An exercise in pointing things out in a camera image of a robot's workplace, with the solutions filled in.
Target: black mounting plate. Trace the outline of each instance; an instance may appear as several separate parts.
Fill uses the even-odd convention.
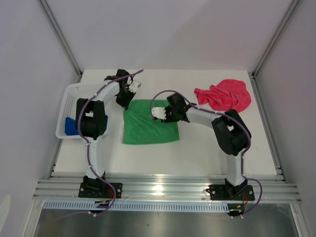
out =
[[[115,191],[117,194],[115,198],[120,199],[122,195],[123,184],[122,183],[111,183],[111,184],[115,188]],[[109,192],[100,193],[100,191],[97,189],[87,188],[84,182],[80,184],[78,196],[79,198],[108,198],[108,199],[112,198]]]
[[[246,185],[234,198],[230,198],[226,192],[225,184],[212,184],[206,190],[210,196],[211,200],[214,201],[242,201],[242,194],[245,194],[249,201],[255,200],[255,194],[251,185]]]

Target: metal grate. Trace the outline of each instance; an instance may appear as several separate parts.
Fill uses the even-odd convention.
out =
[[[102,210],[95,201],[47,200],[44,209]],[[226,203],[163,203],[116,201],[111,207],[115,211],[170,211],[170,212],[229,212]]]

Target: gray floor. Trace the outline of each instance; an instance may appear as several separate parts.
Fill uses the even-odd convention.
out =
[[[103,216],[43,210],[36,237],[298,237],[289,205],[261,204],[244,219],[227,214],[109,211]]]

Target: blue cloth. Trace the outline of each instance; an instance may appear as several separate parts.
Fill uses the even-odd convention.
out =
[[[79,132],[76,129],[76,120],[67,117],[65,120],[65,134],[67,136],[79,135]]]

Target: metal post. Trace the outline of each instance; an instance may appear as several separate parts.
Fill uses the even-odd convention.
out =
[[[271,39],[266,51],[264,52],[263,56],[261,57],[258,65],[256,66],[256,68],[255,68],[255,70],[253,72],[254,78],[257,77],[257,75],[258,75],[260,69],[262,68],[263,64],[267,60],[268,56],[271,54],[271,52],[274,49],[276,43],[279,41],[283,31],[285,30],[287,24],[289,23],[290,19],[294,15],[294,11],[297,9],[297,7],[298,7],[300,2],[301,2],[301,0],[293,0],[293,2],[291,3],[290,7],[286,11],[286,14],[284,15],[283,19],[281,20],[281,23],[279,24],[275,34],[273,35],[273,37],[272,37],[272,39]]]
[[[40,4],[40,6],[42,7],[50,25],[52,26],[53,31],[55,32],[55,34],[58,38],[58,41],[60,42],[61,46],[63,47],[68,59],[70,60],[71,64],[73,65],[74,70],[76,71],[78,76],[81,77],[82,71],[80,70],[78,63],[77,63],[73,53],[71,52],[70,47],[69,47],[63,33],[61,32],[61,29],[58,26],[58,23],[53,15],[50,7],[49,7],[47,1],[46,0],[38,0],[38,2]]]

